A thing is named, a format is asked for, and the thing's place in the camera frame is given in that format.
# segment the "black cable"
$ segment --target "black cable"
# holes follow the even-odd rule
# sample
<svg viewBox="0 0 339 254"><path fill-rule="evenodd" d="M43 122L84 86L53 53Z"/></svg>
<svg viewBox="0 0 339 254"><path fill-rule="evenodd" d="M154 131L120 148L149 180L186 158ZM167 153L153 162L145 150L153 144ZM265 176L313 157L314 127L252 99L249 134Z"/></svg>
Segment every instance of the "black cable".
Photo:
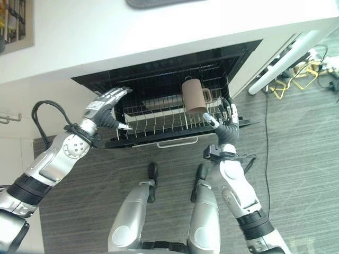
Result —
<svg viewBox="0 0 339 254"><path fill-rule="evenodd" d="M327 87L325 87L325 86L322 86L322 84L320 83L320 81L319 81L319 73L318 73L318 78L317 78L317 83L318 83L318 85L322 88L322 89L328 89L328 86Z"/></svg>
<svg viewBox="0 0 339 254"><path fill-rule="evenodd" d="M269 163L269 134L267 131L267 112L268 112L268 105L269 105L269 95L266 93L266 111L265 111L265 132L266 132L266 165L265 165L265 179L266 179L266 186L267 186L267 194L269 196L269 209L267 211L267 216L270 217L270 210L271 210L271 193L270 193L270 186L269 180L267 178L267 165Z"/></svg>
<svg viewBox="0 0 339 254"><path fill-rule="evenodd" d="M61 114L64 116L66 122L67 122L69 125L73 125L73 124L72 124L72 122L69 120L69 118L67 117L66 112L64 111L64 109L63 109L58 103L53 102L53 101L39 101L39 102L37 102L37 103L34 105L33 109L32 109L31 116L32 116L32 119L33 119L34 123L36 124L36 126L37 126L37 128L38 128L38 130L39 130L39 132L40 132L41 138L42 138L42 140L43 140L43 142L44 142L44 145L45 145L45 148L46 148L46 150L47 150L47 149L50 147L51 142L48 140L48 138L47 138L45 132L43 131L43 129L42 129L40 123L39 123L38 115L37 115L38 108L39 108L42 104L48 104L48 105L51 105L51 106L57 108L57 109L61 112Z"/></svg>
<svg viewBox="0 0 339 254"><path fill-rule="evenodd" d="M322 63L322 62L324 61L326 55L327 55L327 52L328 52L328 46L327 46L326 44L317 44L317 45L315 45L315 47L317 47L317 46L321 46L321 47L324 47L324 48L325 48L325 53L324 53L324 55L323 55L323 58L322 58L321 61L320 61L320 63Z"/></svg>

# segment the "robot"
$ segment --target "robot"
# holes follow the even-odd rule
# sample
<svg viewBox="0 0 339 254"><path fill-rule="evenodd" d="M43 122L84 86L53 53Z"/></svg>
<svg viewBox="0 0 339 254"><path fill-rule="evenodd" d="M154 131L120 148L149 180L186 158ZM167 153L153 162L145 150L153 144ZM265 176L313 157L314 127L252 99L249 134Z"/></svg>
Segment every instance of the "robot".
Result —
<svg viewBox="0 0 339 254"><path fill-rule="evenodd" d="M52 145L8 189L0 192L0 253L16 252L29 229L25 218L35 212L39 202L98 141L98 128L130 129L111 114L119 99L129 92L131 89L119 87L97 97L85 109L80 124L68 125L65 133L57 135ZM204 152L204 157L213 161L213 182L237 220L251 253L291 254L280 233L263 212L253 187L245 179L239 161L241 156L235 148L239 137L236 105L231 98L222 99L219 109L217 120L208 113L203 115L219 138L218 146L210 145ZM148 172L149 180L139 183L121 205L108 237L108 251L135 254L218 254L218 204L211 185L206 181L208 171L203 165L198 168L191 196L195 205L187 246L170 244L171 247L158 249L154 244L150 246L141 243L147 202L155 200L157 165L150 164Z"/></svg>

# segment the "black glove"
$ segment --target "black glove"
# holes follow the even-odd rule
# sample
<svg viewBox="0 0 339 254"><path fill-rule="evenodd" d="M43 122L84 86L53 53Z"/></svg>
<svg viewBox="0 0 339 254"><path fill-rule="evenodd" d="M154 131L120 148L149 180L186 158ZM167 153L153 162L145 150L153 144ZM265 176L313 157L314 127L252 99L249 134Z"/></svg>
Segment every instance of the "black glove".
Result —
<svg viewBox="0 0 339 254"><path fill-rule="evenodd" d="M216 113L217 120L208 113L204 113L204 119L215 129L219 139L219 145L236 145L239 139L239 119L237 107L232 98L222 99L219 105L220 113Z"/></svg>

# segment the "brown mug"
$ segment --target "brown mug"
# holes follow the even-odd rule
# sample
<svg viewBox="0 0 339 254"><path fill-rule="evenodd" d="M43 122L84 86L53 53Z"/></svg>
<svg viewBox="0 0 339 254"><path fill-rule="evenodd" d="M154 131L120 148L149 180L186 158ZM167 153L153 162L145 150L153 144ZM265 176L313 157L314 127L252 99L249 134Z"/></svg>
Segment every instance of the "brown mug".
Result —
<svg viewBox="0 0 339 254"><path fill-rule="evenodd" d="M181 89L187 114L207 112L206 104L211 103L213 98L210 89L201 87L200 80L188 79L182 84Z"/></svg>

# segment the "dishwasher handle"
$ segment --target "dishwasher handle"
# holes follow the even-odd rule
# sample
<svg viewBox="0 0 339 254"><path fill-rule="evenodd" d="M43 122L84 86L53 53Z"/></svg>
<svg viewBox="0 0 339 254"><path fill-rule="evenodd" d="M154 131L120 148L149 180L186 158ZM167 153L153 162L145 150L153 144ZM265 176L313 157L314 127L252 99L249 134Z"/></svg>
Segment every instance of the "dishwasher handle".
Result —
<svg viewBox="0 0 339 254"><path fill-rule="evenodd" d="M186 140L186 139L192 139L194 138L193 141L188 141L188 142L182 142L182 143L176 143L176 144L165 144L162 145L164 143L168 143L168 142L173 142L173 141L181 141L181 140ZM162 141L162 142L157 142L157 147L164 149L164 148L170 148L170 147L180 147L180 146L185 146L187 144L195 144L198 141L198 136L195 137L185 137L185 138L180 138L180 139L175 139L175 140L167 140L167 141Z"/></svg>

